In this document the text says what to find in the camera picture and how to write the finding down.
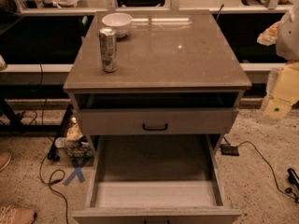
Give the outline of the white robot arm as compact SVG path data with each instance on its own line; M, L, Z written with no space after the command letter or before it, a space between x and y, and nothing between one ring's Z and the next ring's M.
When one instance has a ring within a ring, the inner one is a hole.
M287 62L273 68L266 84L261 121L276 124L299 102L299 7L294 5L280 21L268 27L257 38L259 44L276 46L276 53Z

